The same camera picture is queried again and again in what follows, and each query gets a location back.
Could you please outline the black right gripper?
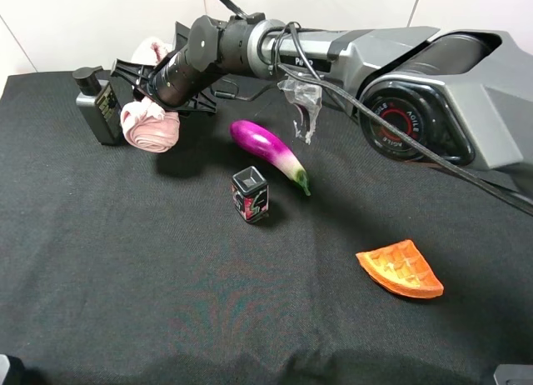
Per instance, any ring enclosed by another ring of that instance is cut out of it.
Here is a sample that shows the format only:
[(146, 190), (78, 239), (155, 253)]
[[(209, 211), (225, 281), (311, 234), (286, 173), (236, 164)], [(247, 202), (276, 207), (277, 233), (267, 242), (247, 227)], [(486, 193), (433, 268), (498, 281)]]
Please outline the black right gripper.
[(196, 20), (190, 28), (176, 22), (174, 40), (172, 51), (152, 69), (116, 59), (110, 75), (180, 116), (215, 115), (217, 103), (204, 90), (240, 73), (240, 22)]

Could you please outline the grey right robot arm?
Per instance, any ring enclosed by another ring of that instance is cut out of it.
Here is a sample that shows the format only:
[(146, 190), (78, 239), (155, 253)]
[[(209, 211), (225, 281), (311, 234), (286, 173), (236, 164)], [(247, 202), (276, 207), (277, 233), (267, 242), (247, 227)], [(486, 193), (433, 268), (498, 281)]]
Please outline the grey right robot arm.
[(123, 78), (169, 110), (227, 74), (281, 77), (280, 58), (312, 67), (375, 114), (450, 162), (509, 173), (532, 168), (532, 56), (507, 32), (434, 27), (306, 29), (293, 41), (261, 13), (177, 25), (177, 46), (155, 66), (118, 60)]

